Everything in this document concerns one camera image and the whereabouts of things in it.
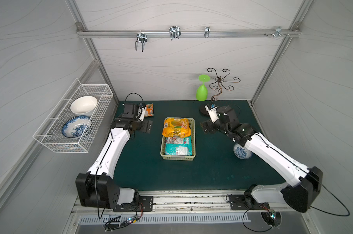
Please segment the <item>orange Fox's candy bag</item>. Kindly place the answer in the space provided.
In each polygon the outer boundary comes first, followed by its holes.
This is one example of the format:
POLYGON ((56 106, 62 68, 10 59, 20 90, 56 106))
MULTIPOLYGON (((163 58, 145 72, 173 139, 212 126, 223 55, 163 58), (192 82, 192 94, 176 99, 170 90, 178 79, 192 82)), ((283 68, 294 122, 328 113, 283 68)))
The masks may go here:
POLYGON ((153 117, 154 116, 154 104, 146 104, 146 112, 144 114, 144 117, 153 117))

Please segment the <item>pale green plastic basket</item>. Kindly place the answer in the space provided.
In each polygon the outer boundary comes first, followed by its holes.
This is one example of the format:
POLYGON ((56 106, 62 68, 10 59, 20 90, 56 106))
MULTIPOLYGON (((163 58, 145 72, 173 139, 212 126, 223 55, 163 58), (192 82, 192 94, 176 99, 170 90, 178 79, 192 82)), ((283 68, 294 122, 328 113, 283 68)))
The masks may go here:
POLYGON ((164 160, 178 160, 178 161, 193 161, 195 156, 196 156, 196 131, 195 131, 195 120, 193 118, 187 118, 190 122, 190 127, 192 134, 190 137, 192 138, 192 151, 193 154, 191 156, 173 156, 173 155, 166 155, 165 154, 165 142, 166 138, 162 136, 162 144, 161 144, 161 150, 160 150, 160 155, 164 160))

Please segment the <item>yellow mango candy bag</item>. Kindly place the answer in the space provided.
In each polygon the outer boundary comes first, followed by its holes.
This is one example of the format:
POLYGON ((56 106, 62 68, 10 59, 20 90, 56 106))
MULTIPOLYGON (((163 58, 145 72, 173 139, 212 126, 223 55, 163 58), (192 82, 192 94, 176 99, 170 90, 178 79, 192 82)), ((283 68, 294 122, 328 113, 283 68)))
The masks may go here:
POLYGON ((163 124, 164 137, 189 137, 192 134, 190 122, 187 118, 166 118, 163 124))

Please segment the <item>teal candy bag back side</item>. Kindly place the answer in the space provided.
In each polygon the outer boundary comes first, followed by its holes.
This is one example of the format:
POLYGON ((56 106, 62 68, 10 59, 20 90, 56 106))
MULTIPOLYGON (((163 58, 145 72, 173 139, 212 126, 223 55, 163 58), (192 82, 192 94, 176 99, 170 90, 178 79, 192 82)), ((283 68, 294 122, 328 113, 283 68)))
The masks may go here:
POLYGON ((173 156, 191 156, 192 138, 188 137, 168 137, 165 142, 165 154, 173 156))

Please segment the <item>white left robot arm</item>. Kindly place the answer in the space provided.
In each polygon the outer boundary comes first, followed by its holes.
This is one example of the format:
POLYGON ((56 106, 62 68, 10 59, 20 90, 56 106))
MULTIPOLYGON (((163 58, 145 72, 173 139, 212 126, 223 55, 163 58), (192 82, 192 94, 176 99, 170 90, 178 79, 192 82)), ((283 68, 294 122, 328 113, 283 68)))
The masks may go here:
POLYGON ((137 131, 149 132, 152 123, 144 120, 147 112, 145 103, 123 105, 124 112, 113 120, 108 138, 94 164, 76 178, 76 188, 83 207, 114 210, 123 204, 135 208, 139 205, 137 190, 116 185, 114 172, 131 135, 137 131))

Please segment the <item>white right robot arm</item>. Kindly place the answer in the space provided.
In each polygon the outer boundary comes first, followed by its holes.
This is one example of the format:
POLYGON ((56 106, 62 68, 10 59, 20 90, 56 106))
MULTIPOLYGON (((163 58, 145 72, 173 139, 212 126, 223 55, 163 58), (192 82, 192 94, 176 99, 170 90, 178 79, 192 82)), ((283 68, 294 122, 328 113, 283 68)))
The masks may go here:
POLYGON ((321 192, 323 173, 317 167, 309 168, 274 146, 250 124, 241 123, 230 106, 205 105, 210 119, 202 122, 204 133, 221 132, 234 143, 259 156, 271 166, 284 183, 254 184, 244 192, 247 206, 260 203, 284 203, 305 213, 321 192))

